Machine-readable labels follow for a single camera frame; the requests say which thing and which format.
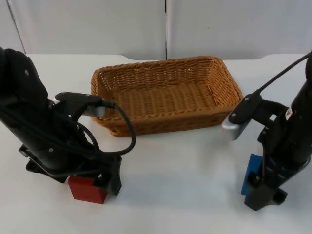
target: white table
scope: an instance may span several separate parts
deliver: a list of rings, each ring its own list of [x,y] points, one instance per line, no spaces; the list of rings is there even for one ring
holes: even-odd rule
[[[49,98],[61,91],[90,93],[94,70],[135,62],[118,55],[30,55]],[[257,60],[228,60],[228,69],[247,94],[299,58],[270,55]],[[263,98],[289,105],[305,80],[305,62],[263,92]],[[101,149],[123,149],[130,140],[115,138],[83,117]],[[261,125],[250,123],[234,142],[219,126],[139,136],[123,157],[122,188],[104,205],[77,201],[67,184],[25,170],[21,143],[0,124],[0,232],[3,234],[293,234],[311,233],[312,169],[282,188],[281,206],[254,212],[240,194],[250,153],[261,154]]]

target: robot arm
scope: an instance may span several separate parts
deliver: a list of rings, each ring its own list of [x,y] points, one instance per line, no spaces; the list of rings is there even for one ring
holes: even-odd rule
[[[308,58],[307,81],[290,107],[263,100],[260,93],[299,62]],[[312,56],[305,55],[268,83],[248,94],[225,119],[222,126],[233,140],[239,137],[251,119],[264,125],[258,141],[263,146],[263,162],[257,173],[247,177],[245,204],[259,210],[281,204],[287,193],[279,187],[304,169],[312,153]]]
[[[121,155],[136,143],[129,119],[116,104],[94,95],[60,93],[56,100],[48,99],[26,55],[0,48],[0,120],[23,143],[19,151],[29,158],[26,170],[61,183],[70,175],[92,178],[94,186],[117,195]],[[132,133],[127,149],[101,151],[90,131],[77,122],[82,114],[101,117],[105,108],[115,108],[127,122]]]

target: sticker label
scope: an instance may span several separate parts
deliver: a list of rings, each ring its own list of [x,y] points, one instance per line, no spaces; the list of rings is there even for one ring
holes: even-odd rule
[[[288,120],[292,116],[292,114],[293,114],[293,110],[292,110],[292,106],[290,106],[285,113],[286,120]]]

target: cable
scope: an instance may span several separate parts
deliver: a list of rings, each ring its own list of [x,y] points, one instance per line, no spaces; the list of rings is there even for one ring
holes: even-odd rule
[[[79,128],[81,128],[88,135],[88,137],[92,141],[92,144],[93,144],[96,152],[99,152],[100,149],[98,146],[98,142],[97,142],[96,138],[94,137],[94,135],[90,132],[90,130],[86,126],[84,126],[83,124],[81,124],[79,122],[75,122],[75,125],[77,125]]]
[[[128,128],[129,128],[129,131],[131,133],[131,143],[130,143],[130,145],[126,149],[120,150],[120,151],[114,151],[114,152],[103,152],[103,151],[101,151],[99,149],[99,145],[98,145],[97,140],[95,139],[93,134],[90,132],[90,130],[86,126],[84,126],[83,124],[81,124],[79,122],[75,122],[75,121],[73,121],[71,119],[63,118],[63,116],[61,116],[61,115],[59,115],[59,116],[62,117],[62,119],[64,119],[65,121],[70,121],[73,125],[76,125],[76,126],[80,127],[88,135],[88,137],[92,141],[93,146],[95,147],[95,150],[96,150],[97,153],[102,153],[103,156],[121,156],[121,155],[124,155],[124,154],[130,152],[134,148],[134,146],[136,145],[137,139],[136,139],[135,130],[134,130],[134,128],[133,128],[129,118],[127,117],[126,113],[115,103],[111,103],[111,102],[108,102],[108,101],[103,101],[102,105],[104,107],[117,109],[117,111],[120,113],[122,118],[125,120]]]
[[[268,87],[270,84],[272,84],[274,81],[276,81],[278,78],[280,78],[282,75],[284,75],[286,72],[288,72],[290,69],[292,69],[293,67],[295,67],[297,64],[301,63],[303,60],[307,59],[310,55],[312,54],[312,52],[304,55],[303,57],[301,57],[300,59],[298,59],[297,61],[295,61],[294,63],[292,63],[291,65],[289,65],[288,67],[286,67],[283,71],[281,71],[280,73],[278,73],[275,77],[273,77],[272,79],[270,79],[268,82],[266,82],[263,86],[261,86],[259,89],[257,89],[255,91],[255,93],[260,94],[266,87]]]
[[[136,145],[136,141],[137,141],[137,138],[136,138],[136,133],[135,133],[135,130],[129,120],[129,118],[127,117],[126,113],[117,105],[114,103],[114,107],[115,109],[118,110],[118,112],[120,113],[120,115],[123,117],[123,119],[125,120],[128,128],[129,128],[129,131],[131,133],[131,143],[130,145],[128,146],[128,148],[124,149],[124,150],[121,150],[121,151],[117,151],[117,152],[110,152],[111,154],[115,154],[115,153],[118,153],[120,155],[124,155],[128,152],[130,152],[134,146]]]

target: blue block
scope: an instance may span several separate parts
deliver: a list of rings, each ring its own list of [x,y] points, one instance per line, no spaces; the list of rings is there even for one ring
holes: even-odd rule
[[[247,170],[246,170],[246,174],[245,174],[245,178],[244,178],[242,191],[240,192],[242,195],[246,195],[247,194],[246,180],[247,180],[247,176],[248,176],[249,172],[258,172],[258,170],[259,170],[259,168],[261,166],[262,160],[263,160],[262,156],[254,155],[254,154],[250,155],[248,166],[247,166]]]

